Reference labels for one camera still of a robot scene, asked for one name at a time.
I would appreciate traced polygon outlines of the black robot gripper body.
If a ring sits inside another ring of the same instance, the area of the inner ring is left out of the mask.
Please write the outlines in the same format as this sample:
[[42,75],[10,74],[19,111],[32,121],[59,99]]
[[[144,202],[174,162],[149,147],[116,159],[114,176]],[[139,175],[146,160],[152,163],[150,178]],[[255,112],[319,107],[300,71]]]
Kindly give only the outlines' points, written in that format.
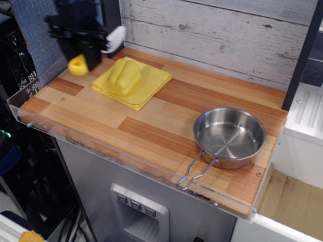
[[47,15],[44,20],[49,24],[52,38],[93,41],[98,45],[106,38],[104,25],[97,17],[95,1],[54,1],[57,15]]

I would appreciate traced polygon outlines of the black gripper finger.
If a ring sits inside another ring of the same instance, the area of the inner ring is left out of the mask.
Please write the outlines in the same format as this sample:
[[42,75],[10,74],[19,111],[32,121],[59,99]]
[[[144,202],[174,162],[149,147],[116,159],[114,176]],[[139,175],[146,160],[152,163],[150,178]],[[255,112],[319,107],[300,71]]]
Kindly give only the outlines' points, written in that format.
[[96,42],[80,41],[78,51],[79,54],[84,55],[89,71],[94,70],[101,62],[101,49]]
[[82,54],[80,42],[78,40],[60,39],[60,47],[68,62],[76,56]]

